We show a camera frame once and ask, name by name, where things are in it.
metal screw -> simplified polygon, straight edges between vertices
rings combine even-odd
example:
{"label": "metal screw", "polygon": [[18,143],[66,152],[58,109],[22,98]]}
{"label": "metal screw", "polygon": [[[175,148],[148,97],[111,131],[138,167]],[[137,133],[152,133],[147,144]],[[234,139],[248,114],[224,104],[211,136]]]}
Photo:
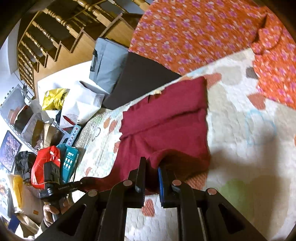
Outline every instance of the metal screw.
{"label": "metal screw", "polygon": [[180,180],[178,180],[178,179],[175,179],[174,181],[172,181],[172,184],[174,186],[180,186],[182,184],[182,182]]}
{"label": "metal screw", "polygon": [[132,184],[133,184],[133,182],[132,182],[131,180],[125,180],[125,181],[123,182],[123,185],[126,186],[126,187],[128,187],[128,186],[130,186],[130,185],[132,185]]}
{"label": "metal screw", "polygon": [[209,188],[209,189],[207,190],[207,192],[208,192],[210,195],[215,195],[215,194],[217,193],[217,190],[214,189],[214,188]]}
{"label": "metal screw", "polygon": [[98,194],[97,190],[92,189],[87,193],[90,197],[94,197]]}

poster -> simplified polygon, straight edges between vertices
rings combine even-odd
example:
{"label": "poster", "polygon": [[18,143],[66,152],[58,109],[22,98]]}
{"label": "poster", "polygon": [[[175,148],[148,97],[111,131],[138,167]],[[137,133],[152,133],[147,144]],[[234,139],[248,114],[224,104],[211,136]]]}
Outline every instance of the poster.
{"label": "poster", "polygon": [[14,135],[7,131],[0,147],[0,162],[12,171],[15,162],[15,156],[21,148],[21,143],[14,137]]}
{"label": "poster", "polygon": [[8,179],[9,171],[0,163],[0,214],[7,218],[8,210]]}

orange patch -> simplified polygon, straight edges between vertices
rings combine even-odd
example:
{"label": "orange patch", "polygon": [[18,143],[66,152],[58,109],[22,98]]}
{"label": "orange patch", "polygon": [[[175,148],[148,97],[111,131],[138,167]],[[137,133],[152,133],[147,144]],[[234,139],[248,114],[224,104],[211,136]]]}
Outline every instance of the orange patch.
{"label": "orange patch", "polygon": [[186,183],[194,189],[201,190],[204,187],[205,182],[207,180],[207,173],[208,171],[190,177],[186,180]]}
{"label": "orange patch", "polygon": [[265,97],[260,93],[255,93],[248,95],[248,99],[250,102],[255,106],[258,110],[264,110],[265,109]]}
{"label": "orange patch", "polygon": [[117,123],[118,122],[116,120],[114,120],[114,121],[111,122],[110,127],[109,127],[109,133],[111,133],[112,131],[114,131]]}
{"label": "orange patch", "polygon": [[204,78],[207,80],[207,90],[209,90],[214,84],[222,79],[220,73],[205,74]]}
{"label": "orange patch", "polygon": [[88,168],[86,169],[86,171],[85,171],[85,175],[87,176],[91,170],[92,170],[92,168],[91,168],[91,167],[88,167]]}
{"label": "orange patch", "polygon": [[109,123],[110,123],[110,117],[107,120],[105,120],[104,129],[106,129],[109,126]]}
{"label": "orange patch", "polygon": [[145,201],[144,207],[141,208],[141,212],[143,213],[144,216],[154,217],[155,210],[154,210],[153,201],[151,199],[148,199]]}
{"label": "orange patch", "polygon": [[120,144],[120,141],[116,142],[114,144],[114,149],[113,149],[113,152],[116,153],[118,151],[118,148],[119,148],[119,144]]}

red plastic bag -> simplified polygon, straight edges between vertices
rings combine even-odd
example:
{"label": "red plastic bag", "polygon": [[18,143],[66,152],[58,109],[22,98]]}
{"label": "red plastic bag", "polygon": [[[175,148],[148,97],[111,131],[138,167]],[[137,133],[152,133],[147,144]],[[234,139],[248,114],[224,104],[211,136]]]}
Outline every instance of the red plastic bag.
{"label": "red plastic bag", "polygon": [[38,189],[45,189],[44,163],[52,161],[58,167],[61,165],[60,152],[56,146],[50,146],[39,150],[36,161],[32,167],[31,184]]}

gray bag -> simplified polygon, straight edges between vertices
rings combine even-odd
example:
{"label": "gray bag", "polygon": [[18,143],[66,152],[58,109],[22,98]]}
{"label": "gray bag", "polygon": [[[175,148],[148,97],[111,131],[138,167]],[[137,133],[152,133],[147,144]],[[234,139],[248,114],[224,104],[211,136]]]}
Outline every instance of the gray bag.
{"label": "gray bag", "polygon": [[110,94],[125,66],[128,48],[98,38],[93,52],[89,78]]}

